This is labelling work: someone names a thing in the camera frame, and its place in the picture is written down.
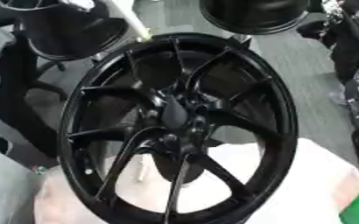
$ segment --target black wheel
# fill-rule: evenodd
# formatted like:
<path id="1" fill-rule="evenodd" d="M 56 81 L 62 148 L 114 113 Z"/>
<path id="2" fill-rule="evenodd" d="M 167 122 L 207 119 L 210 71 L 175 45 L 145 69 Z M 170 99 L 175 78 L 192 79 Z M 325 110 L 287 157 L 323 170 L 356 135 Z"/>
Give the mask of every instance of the black wheel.
<path id="1" fill-rule="evenodd" d="M 242 183 L 208 156 L 221 126 L 252 132 L 263 158 Z M 60 125 L 60 160 L 81 201 L 108 223 L 233 224 L 244 222 L 275 192 L 297 146 L 292 97 L 277 73 L 239 43 L 181 33 L 127 45 L 107 56 L 79 83 Z M 123 142 L 108 174 L 102 148 Z M 172 182 L 165 212 L 118 197 L 113 187 L 137 154 L 152 154 Z M 216 206 L 176 210 L 180 187 L 212 172 L 231 190 Z"/>

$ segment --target tiled floor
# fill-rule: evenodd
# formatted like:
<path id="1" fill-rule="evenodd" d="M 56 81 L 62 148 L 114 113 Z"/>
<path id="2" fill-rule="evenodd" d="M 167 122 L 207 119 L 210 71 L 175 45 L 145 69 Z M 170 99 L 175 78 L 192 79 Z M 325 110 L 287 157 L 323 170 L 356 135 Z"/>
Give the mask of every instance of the tiled floor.
<path id="1" fill-rule="evenodd" d="M 230 36 L 230 33 L 214 27 L 202 17 L 198 10 L 198 2 L 139 0 L 135 10 L 156 34 L 203 32 Z M 328 98 L 328 94 L 338 88 L 328 51 L 315 41 L 302 39 L 295 31 L 256 37 L 251 48 L 275 67 L 291 89 L 298 107 L 301 136 L 313 139 L 356 165 L 355 153 L 350 142 L 352 128 L 348 112 L 333 104 Z M 65 73 L 54 68 L 46 73 L 42 80 L 62 87 L 70 93 L 90 67 L 92 65 L 88 60 L 70 62 L 67 63 Z M 50 125 L 58 127 L 63 105 L 59 103 L 55 94 L 32 90 L 27 99 Z M 2 123 L 0 135 L 12 142 L 26 145 L 25 140 L 16 131 Z M 232 131 L 226 131 L 224 135 L 237 139 L 236 133 Z M 33 148 L 28 146 L 18 150 L 16 154 L 19 155 L 19 160 L 27 164 L 36 162 L 36 158 L 25 153 L 26 151 L 33 151 Z"/>

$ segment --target rim lip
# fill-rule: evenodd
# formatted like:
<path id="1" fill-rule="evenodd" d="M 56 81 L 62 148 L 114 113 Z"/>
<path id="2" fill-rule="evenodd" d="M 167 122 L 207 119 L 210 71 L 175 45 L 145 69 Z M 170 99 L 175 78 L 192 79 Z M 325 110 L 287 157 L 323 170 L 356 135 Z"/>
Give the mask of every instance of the rim lip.
<path id="1" fill-rule="evenodd" d="M 183 39 L 183 38 L 193 38 L 193 39 L 203 39 L 205 40 L 205 42 L 203 43 L 219 43 L 221 44 L 225 44 L 227 46 L 234 46 L 235 48 L 239 48 L 239 49 L 243 49 L 243 46 L 235 43 L 230 42 L 227 39 L 224 38 L 218 38 L 215 36 L 211 36 L 211 35 L 207 35 L 207 34 L 197 34 L 197 33 L 174 33 L 174 34 L 165 34 L 165 35 L 159 35 L 159 36 L 155 36 L 154 39 L 156 40 L 162 40 L 162 39 L 168 39 L 168 38 L 177 38 L 177 39 Z M 127 217 L 123 217 L 120 214 L 118 215 L 118 217 L 116 217 L 115 220 L 113 220 L 113 217 L 110 216 L 107 211 L 105 211 L 105 208 L 103 204 L 98 203 L 97 201 L 93 201 L 90 198 L 90 195 L 88 192 L 85 191 L 85 189 L 83 189 L 81 187 L 81 182 L 80 179 L 77 178 L 77 176 L 80 174 L 77 171 L 74 171 L 73 168 L 73 164 L 72 164 L 72 157 L 70 157 L 72 154 L 70 153 L 71 151 L 71 146 L 69 144 L 69 142 L 67 141 L 67 130 L 69 127 L 71 127 L 72 125 L 72 118 L 73 118 L 73 114 L 72 112 L 74 112 L 77 108 L 78 105 L 80 104 L 80 88 L 86 86 L 86 85 L 91 85 L 92 83 L 94 83 L 94 81 L 100 77 L 100 75 L 109 67 L 111 67 L 112 65 L 116 64 L 116 60 L 115 58 L 118 58 L 119 55 L 123 54 L 125 51 L 131 49 L 134 46 L 138 46 L 138 45 L 142 45 L 139 43 L 132 43 L 126 46 L 121 47 L 120 49 L 114 51 L 113 53 L 111 53 L 108 57 L 106 57 L 106 59 L 104 59 L 98 66 L 96 66 L 95 68 L 93 68 L 92 70 L 90 70 L 87 75 L 79 82 L 79 84 L 76 86 L 75 90 L 73 91 L 73 93 L 71 94 L 66 107 L 64 107 L 63 110 L 63 116 L 61 118 L 61 123 L 60 123 L 60 133 L 59 133 L 59 149 L 60 149 L 60 163 L 61 166 L 64 170 L 64 173 L 67 176 L 67 180 L 70 183 L 70 186 L 72 187 L 72 189 L 74 190 L 74 192 L 76 193 L 76 195 L 78 196 L 78 198 L 83 202 L 83 204 L 88 207 L 92 212 L 94 212 L 95 214 L 97 214 L 99 217 L 101 217 L 103 220 L 105 221 L 111 221 L 110 223 L 121 223 L 121 224 L 125 224 L 125 223 L 130 223 L 129 220 L 127 220 Z M 281 166 L 282 168 L 276 172 L 276 175 L 272 175 L 273 178 L 271 178 L 271 180 L 269 181 L 269 185 L 268 187 L 265 187 L 265 190 L 261 193 L 257 193 L 256 198 L 252 201 L 252 203 L 246 204 L 246 205 L 240 205 L 237 209 L 233 210 L 230 212 L 230 216 L 228 218 L 228 215 L 225 214 L 224 215 L 224 220 L 222 220 L 222 218 L 220 219 L 216 219 L 213 217 L 212 220 L 210 220 L 209 222 L 206 222 L 208 224 L 223 224 L 223 223 L 240 223 L 241 221 L 245 221 L 247 218 L 249 217 L 243 217 L 243 214 L 253 214 L 260 206 L 263 205 L 263 203 L 276 191 L 276 189 L 278 188 L 278 186 L 281 184 L 281 182 L 283 181 L 286 173 L 288 172 L 291 163 L 293 161 L 294 155 L 295 155 L 295 150 L 296 150 L 296 146 L 297 146 L 297 140 L 298 140 L 298 120 L 297 120 L 297 114 L 296 114 L 296 109 L 295 109 L 295 105 L 293 103 L 293 99 L 289 93 L 288 88 L 285 86 L 284 82 L 281 80 L 281 78 L 278 76 L 278 74 L 274 71 L 274 69 L 269 66 L 266 61 L 264 61 L 261 57 L 259 57 L 258 55 L 256 55 L 255 53 L 253 53 L 252 51 L 249 50 L 245 50 L 243 49 L 243 51 L 241 51 L 244 54 L 247 54 L 248 56 L 252 56 L 253 57 L 253 62 L 257 63 L 257 65 L 259 67 L 263 67 L 264 70 L 267 70 L 268 73 L 270 73 L 273 78 L 274 78 L 274 86 L 276 86 L 276 88 L 279 89 L 280 92 L 280 97 L 284 98 L 285 100 L 285 106 L 284 108 L 282 108 L 283 110 L 287 111 L 287 114 L 284 114 L 282 116 L 285 117 L 285 121 L 287 121 L 287 130 L 284 130 L 285 132 L 287 132 L 290 135 L 286 135 L 285 140 L 282 143 L 281 148 L 285 149 L 286 154 L 284 156 L 280 155 L 283 153 L 277 153 L 278 156 L 282 159 L 281 161 Z M 134 220 L 135 223 L 154 223 L 154 222 L 144 222 L 139 220 L 140 222 L 137 222 L 137 220 Z"/>
<path id="2" fill-rule="evenodd" d="M 3 1 L 0 0 L 0 6 L 7 9 L 7 10 L 12 10 L 12 11 L 42 11 L 42 10 L 46 10 L 46 9 L 51 9 L 54 7 L 60 7 L 61 5 L 64 5 L 62 3 L 54 3 L 51 5 L 47 5 L 45 7 L 35 7 L 35 8 L 29 8 L 29 9 L 24 9 L 24 8 L 17 8 L 17 7 L 13 7 L 10 6 L 6 3 L 3 3 Z"/>

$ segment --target white sheet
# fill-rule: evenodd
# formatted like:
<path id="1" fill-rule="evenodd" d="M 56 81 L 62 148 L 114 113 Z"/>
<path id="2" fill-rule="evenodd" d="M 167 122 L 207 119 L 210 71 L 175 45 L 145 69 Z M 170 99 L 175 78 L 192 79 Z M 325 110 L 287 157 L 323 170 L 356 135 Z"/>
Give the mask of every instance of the white sheet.
<path id="1" fill-rule="evenodd" d="M 260 161 L 255 144 L 224 144 L 211 149 L 210 155 L 243 182 L 249 179 Z M 158 175 L 154 165 L 150 165 L 144 181 L 138 182 L 140 161 L 140 157 L 131 161 L 120 176 L 116 190 L 132 204 L 162 212 L 170 185 Z M 292 169 L 283 184 L 246 223 L 341 224 L 333 195 L 353 169 L 351 164 L 318 144 L 300 139 Z M 202 209 L 229 195 L 229 189 L 219 179 L 205 173 L 182 189 L 179 211 Z M 104 223 L 77 200 L 59 168 L 46 174 L 46 182 L 36 198 L 35 212 L 37 224 Z"/>

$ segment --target black wheel rim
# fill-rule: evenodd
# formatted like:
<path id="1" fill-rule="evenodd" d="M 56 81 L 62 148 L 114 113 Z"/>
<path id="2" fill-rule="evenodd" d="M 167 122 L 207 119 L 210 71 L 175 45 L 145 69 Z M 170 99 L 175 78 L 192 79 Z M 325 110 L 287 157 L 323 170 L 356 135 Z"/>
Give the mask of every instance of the black wheel rim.
<path id="1" fill-rule="evenodd" d="M 187 51 L 210 56 L 189 70 L 182 59 Z M 158 53 L 165 55 L 167 52 L 170 52 L 173 61 L 177 61 L 179 75 L 186 77 L 184 83 L 175 79 L 164 87 L 146 87 L 135 85 L 137 79 L 133 79 L 133 87 L 108 84 L 122 77 L 121 73 L 125 70 L 137 77 L 142 73 L 137 67 L 138 59 Z M 207 84 L 203 84 L 203 79 L 216 65 L 231 60 L 246 67 L 241 71 L 251 74 L 254 80 L 239 93 L 233 93 L 229 99 L 220 98 L 211 91 L 214 93 L 209 95 L 217 100 L 206 100 L 204 96 L 207 94 L 201 92 L 211 89 L 204 87 Z M 268 99 L 273 114 L 273 127 L 251 121 L 231 108 L 230 103 L 245 102 L 253 94 L 263 94 Z M 142 111 L 140 116 L 143 119 L 139 117 L 136 119 L 137 125 L 132 126 L 116 125 L 103 129 L 82 127 L 84 111 L 93 107 L 93 102 L 101 96 L 107 95 L 128 100 L 132 108 L 142 105 L 138 110 Z M 179 104 L 187 112 L 185 121 L 163 121 L 167 105 L 172 105 L 169 103 L 172 98 L 176 99 L 177 103 L 174 104 Z M 265 150 L 260 166 L 246 184 L 226 172 L 203 150 L 207 147 L 211 131 L 220 125 L 239 126 L 256 133 L 258 139 L 263 140 Z M 60 125 L 59 147 L 61 164 L 71 187 L 91 211 L 108 223 L 232 224 L 249 218 L 277 189 L 292 163 L 297 138 L 297 115 L 292 97 L 284 82 L 263 59 L 236 42 L 203 34 L 181 33 L 157 36 L 148 43 L 127 45 L 92 69 L 67 102 Z M 87 144 L 99 140 L 124 141 L 114 163 L 116 165 L 111 166 L 105 179 L 101 178 L 94 159 L 85 150 Z M 176 149 L 175 152 L 171 150 L 168 153 L 168 147 Z M 172 175 L 173 185 L 165 213 L 154 213 L 133 206 L 107 187 L 116 183 L 120 171 L 133 155 L 146 152 L 176 161 L 173 163 L 176 164 L 174 167 L 177 173 Z M 177 213 L 175 201 L 178 189 L 187 177 L 181 171 L 194 164 L 223 180 L 232 196 L 202 211 Z"/>

